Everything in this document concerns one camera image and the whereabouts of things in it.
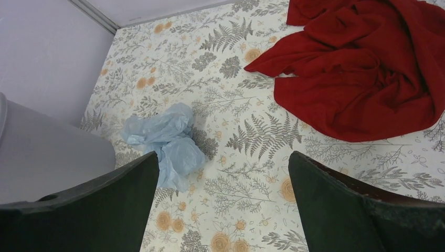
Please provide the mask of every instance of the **red fabric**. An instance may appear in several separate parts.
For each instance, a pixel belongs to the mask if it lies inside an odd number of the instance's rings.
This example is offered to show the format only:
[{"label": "red fabric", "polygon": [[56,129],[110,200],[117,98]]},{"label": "red fabric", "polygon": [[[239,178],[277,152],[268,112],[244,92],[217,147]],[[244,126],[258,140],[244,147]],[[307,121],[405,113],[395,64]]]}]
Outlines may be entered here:
[{"label": "red fabric", "polygon": [[277,78],[276,102],[333,138],[432,126],[445,110],[445,11],[414,0],[291,0],[278,41],[245,67]]}]

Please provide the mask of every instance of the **light blue plastic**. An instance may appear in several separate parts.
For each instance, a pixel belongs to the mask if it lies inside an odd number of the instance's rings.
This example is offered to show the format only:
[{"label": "light blue plastic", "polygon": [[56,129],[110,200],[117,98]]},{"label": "light blue plastic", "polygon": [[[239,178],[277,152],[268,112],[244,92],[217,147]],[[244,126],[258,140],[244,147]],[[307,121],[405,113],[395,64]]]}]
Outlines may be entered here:
[{"label": "light blue plastic", "polygon": [[192,109],[183,103],[151,118],[133,115],[125,121],[122,138],[144,154],[156,152],[158,187],[185,192],[189,188],[186,176],[204,165],[204,153],[192,140],[193,122]]}]

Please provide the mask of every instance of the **metal strip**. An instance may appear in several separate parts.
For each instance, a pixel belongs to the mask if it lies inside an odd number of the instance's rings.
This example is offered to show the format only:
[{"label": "metal strip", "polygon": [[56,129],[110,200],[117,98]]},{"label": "metal strip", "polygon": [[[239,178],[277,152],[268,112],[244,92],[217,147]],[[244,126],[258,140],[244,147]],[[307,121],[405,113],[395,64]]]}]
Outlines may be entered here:
[{"label": "metal strip", "polygon": [[105,28],[107,31],[112,34],[116,34],[116,31],[120,29],[120,27],[115,24],[112,20],[103,15],[98,9],[92,6],[88,1],[85,0],[68,0],[74,6],[78,7],[81,11],[83,11],[86,15],[91,17],[94,21],[96,21],[99,25]]}]

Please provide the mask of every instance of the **gray cylinder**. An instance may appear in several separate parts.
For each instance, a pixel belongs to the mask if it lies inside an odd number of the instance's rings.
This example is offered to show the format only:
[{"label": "gray cylinder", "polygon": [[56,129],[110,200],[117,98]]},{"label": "gray cylinder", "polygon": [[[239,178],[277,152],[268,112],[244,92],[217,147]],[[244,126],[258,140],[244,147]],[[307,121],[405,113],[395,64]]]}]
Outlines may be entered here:
[{"label": "gray cylinder", "polygon": [[0,204],[36,201],[115,167],[110,142],[0,93]]}]

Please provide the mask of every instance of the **gray wall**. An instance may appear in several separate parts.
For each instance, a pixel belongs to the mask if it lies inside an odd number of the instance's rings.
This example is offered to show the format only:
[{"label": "gray wall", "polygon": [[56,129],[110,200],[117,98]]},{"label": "gray wall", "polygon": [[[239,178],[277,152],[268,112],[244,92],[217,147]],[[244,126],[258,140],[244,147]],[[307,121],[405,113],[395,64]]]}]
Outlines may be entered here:
[{"label": "gray wall", "polygon": [[67,0],[0,0],[0,92],[78,126],[112,39]]}]

